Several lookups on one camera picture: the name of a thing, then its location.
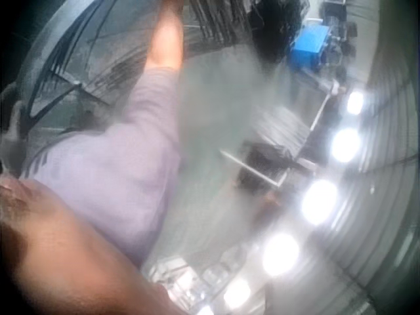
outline hand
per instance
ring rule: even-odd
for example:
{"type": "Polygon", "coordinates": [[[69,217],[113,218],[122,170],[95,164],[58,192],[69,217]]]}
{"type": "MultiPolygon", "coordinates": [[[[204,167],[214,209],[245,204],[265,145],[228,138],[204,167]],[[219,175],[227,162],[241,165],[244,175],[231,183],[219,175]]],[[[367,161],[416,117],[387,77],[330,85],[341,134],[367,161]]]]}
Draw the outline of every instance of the hand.
{"type": "Polygon", "coordinates": [[[36,181],[0,177],[2,260],[42,314],[181,314],[36,181]]]}

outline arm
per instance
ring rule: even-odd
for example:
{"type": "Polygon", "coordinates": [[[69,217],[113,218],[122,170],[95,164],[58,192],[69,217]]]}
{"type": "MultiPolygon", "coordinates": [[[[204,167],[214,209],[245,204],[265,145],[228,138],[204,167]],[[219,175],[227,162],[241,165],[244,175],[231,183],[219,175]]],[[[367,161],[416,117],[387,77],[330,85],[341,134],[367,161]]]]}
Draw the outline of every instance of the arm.
{"type": "Polygon", "coordinates": [[[182,65],[184,30],[181,14],[183,0],[162,0],[159,18],[144,66],[179,70],[182,65]]]}

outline blue box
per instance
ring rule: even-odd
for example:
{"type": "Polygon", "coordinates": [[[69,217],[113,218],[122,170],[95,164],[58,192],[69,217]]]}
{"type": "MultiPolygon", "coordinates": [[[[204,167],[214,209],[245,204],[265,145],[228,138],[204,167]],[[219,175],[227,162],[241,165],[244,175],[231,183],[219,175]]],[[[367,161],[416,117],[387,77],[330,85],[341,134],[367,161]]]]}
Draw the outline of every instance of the blue box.
{"type": "Polygon", "coordinates": [[[329,27],[325,25],[310,25],[304,28],[291,49],[291,65],[297,69],[313,69],[318,65],[328,35],[329,27]]]}

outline metal rod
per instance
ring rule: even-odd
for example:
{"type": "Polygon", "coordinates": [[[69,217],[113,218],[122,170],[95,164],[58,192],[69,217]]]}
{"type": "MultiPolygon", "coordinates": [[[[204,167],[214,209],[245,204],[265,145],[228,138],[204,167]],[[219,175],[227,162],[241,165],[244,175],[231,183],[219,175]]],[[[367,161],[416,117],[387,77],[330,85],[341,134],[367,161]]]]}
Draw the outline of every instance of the metal rod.
{"type": "Polygon", "coordinates": [[[316,125],[318,124],[318,120],[320,120],[322,112],[324,111],[324,107],[326,106],[330,97],[331,97],[331,95],[327,94],[324,101],[322,102],[322,105],[321,105],[320,109],[318,110],[318,113],[316,113],[314,122],[312,123],[312,125],[310,126],[310,129],[309,129],[311,132],[315,129],[316,125]]]}
{"type": "Polygon", "coordinates": [[[258,172],[256,169],[253,169],[252,167],[246,165],[244,162],[242,162],[241,160],[237,159],[236,157],[234,157],[233,155],[229,154],[226,151],[220,150],[221,154],[224,155],[225,157],[227,157],[228,159],[231,159],[233,162],[241,165],[242,167],[244,167],[245,169],[247,169],[248,171],[250,171],[251,173],[253,173],[254,175],[257,175],[259,178],[265,180],[266,182],[269,182],[271,185],[273,186],[277,186],[278,183],[275,182],[274,180],[272,180],[271,178],[265,176],[264,174],[258,172]]]}

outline metal frame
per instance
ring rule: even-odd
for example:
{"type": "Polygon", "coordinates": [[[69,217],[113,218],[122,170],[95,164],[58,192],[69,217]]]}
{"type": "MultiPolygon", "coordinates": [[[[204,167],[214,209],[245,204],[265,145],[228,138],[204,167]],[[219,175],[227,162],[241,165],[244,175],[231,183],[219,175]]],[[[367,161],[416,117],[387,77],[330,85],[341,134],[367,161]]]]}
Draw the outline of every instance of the metal frame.
{"type": "Polygon", "coordinates": [[[49,71],[48,61],[55,48],[77,18],[97,1],[67,0],[37,36],[16,80],[27,116],[30,115],[28,108],[32,106],[41,86],[41,78],[49,71]]]}
{"type": "MultiPolygon", "coordinates": [[[[311,133],[311,132],[315,129],[315,127],[317,126],[318,121],[320,120],[320,117],[321,117],[321,115],[322,115],[322,112],[324,111],[324,108],[325,108],[325,106],[326,106],[326,104],[327,104],[327,101],[329,100],[329,98],[330,98],[330,97],[331,97],[331,95],[330,95],[329,93],[325,96],[324,101],[322,102],[322,105],[321,105],[320,109],[318,110],[318,112],[317,112],[317,114],[316,114],[316,116],[315,116],[315,119],[314,119],[314,121],[312,122],[312,125],[310,126],[310,129],[309,129],[310,133],[311,133]]],[[[307,142],[308,138],[306,138],[306,140],[305,140],[305,142],[303,143],[303,145],[302,145],[301,149],[299,150],[299,152],[297,152],[296,157],[293,159],[293,161],[294,161],[294,162],[296,162],[296,161],[299,159],[299,156],[300,156],[300,154],[301,154],[301,152],[302,152],[302,149],[305,147],[305,144],[306,144],[306,142],[307,142]]],[[[240,165],[240,166],[241,166],[241,167],[243,167],[244,169],[247,169],[249,172],[253,173],[254,175],[256,175],[257,177],[259,177],[260,179],[265,180],[267,183],[269,183],[269,184],[273,185],[273,187],[275,187],[275,188],[277,188],[277,189],[279,189],[279,188],[280,188],[280,186],[281,186],[281,185],[285,182],[285,180],[286,180],[286,178],[287,178],[287,176],[288,176],[288,174],[290,173],[290,170],[291,170],[291,167],[288,167],[288,168],[286,169],[286,171],[283,173],[282,177],[280,177],[280,180],[276,182],[275,180],[271,179],[270,177],[268,177],[268,176],[266,176],[266,175],[262,174],[261,172],[258,172],[256,169],[252,168],[252,167],[251,167],[251,166],[249,166],[248,164],[245,164],[243,161],[241,161],[241,160],[240,160],[240,159],[238,159],[237,157],[233,156],[232,154],[229,154],[228,152],[226,152],[226,151],[224,151],[224,150],[220,150],[220,153],[221,153],[224,157],[226,157],[226,158],[230,159],[231,161],[233,161],[234,163],[236,163],[236,164],[240,165]]]]}

